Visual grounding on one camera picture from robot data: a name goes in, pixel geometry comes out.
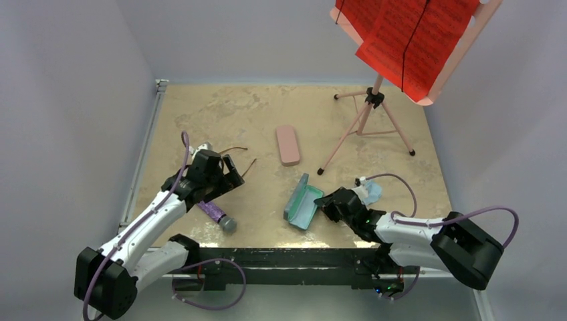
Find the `pink glasses case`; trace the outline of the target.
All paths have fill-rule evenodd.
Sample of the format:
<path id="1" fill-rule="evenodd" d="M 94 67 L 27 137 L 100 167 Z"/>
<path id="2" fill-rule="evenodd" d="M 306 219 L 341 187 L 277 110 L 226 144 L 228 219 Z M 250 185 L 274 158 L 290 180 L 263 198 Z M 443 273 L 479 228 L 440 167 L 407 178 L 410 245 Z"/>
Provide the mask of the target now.
<path id="1" fill-rule="evenodd" d="M 283 166 L 290 167 L 300 163 L 300 149 L 295 132 L 291 125 L 281 125 L 275 129 L 279 159 Z"/>

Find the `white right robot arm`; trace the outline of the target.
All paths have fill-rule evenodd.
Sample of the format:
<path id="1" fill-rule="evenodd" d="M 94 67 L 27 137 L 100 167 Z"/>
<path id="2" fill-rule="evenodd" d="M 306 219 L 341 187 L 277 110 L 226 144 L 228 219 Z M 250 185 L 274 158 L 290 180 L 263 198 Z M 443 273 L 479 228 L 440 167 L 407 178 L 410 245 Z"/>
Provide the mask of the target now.
<path id="1" fill-rule="evenodd" d="M 375 262 L 384 272 L 399 266 L 432 268 L 484 290 L 504 253 L 502 243 L 455 211 L 438 219 L 394 216 L 369 209 L 352 189 L 345 188 L 314 203 L 327 218 L 345 223 L 361 240 L 379 244 Z"/>

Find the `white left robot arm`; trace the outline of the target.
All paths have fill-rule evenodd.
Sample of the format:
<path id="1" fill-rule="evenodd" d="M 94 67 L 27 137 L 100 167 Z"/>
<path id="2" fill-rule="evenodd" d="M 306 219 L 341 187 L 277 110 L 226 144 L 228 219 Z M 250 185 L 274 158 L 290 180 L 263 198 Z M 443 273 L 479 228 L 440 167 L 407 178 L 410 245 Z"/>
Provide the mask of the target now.
<path id="1" fill-rule="evenodd" d="M 178 234 L 148 253 L 157 238 L 198 203 L 207 203 L 244 183 L 228 154 L 205 145 L 169 177 L 152 203 L 107 243 L 85 247 L 76 260 L 74 296 L 83 302 L 82 318 L 116 320 L 137 295 L 169 272 L 189 274 L 209 263 L 199 244 Z"/>

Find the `brown frame glasses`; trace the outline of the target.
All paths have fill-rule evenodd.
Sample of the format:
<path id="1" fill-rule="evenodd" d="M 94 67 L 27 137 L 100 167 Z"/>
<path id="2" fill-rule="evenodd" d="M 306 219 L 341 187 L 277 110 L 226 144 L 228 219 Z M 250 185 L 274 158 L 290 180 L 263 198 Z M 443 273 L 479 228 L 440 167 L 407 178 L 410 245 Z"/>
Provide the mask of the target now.
<path id="1" fill-rule="evenodd" d="M 247 176 L 252 167 L 257 163 L 258 158 L 252 157 L 249 149 L 244 146 L 232 146 L 222 150 L 221 155 L 229 154 L 234 158 L 235 168 L 244 178 Z"/>

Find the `grey glasses case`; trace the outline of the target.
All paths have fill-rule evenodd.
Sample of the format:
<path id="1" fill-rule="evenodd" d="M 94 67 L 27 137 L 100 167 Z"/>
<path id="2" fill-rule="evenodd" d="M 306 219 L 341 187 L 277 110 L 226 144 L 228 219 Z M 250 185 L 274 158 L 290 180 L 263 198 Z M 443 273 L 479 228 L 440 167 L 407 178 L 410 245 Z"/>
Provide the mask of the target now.
<path id="1" fill-rule="evenodd" d="M 324 196 L 321 189 L 308 183 L 309 177 L 307 173 L 301 176 L 283 210 L 283 219 L 302 231 L 308 230 L 317 211 L 315 200 Z"/>

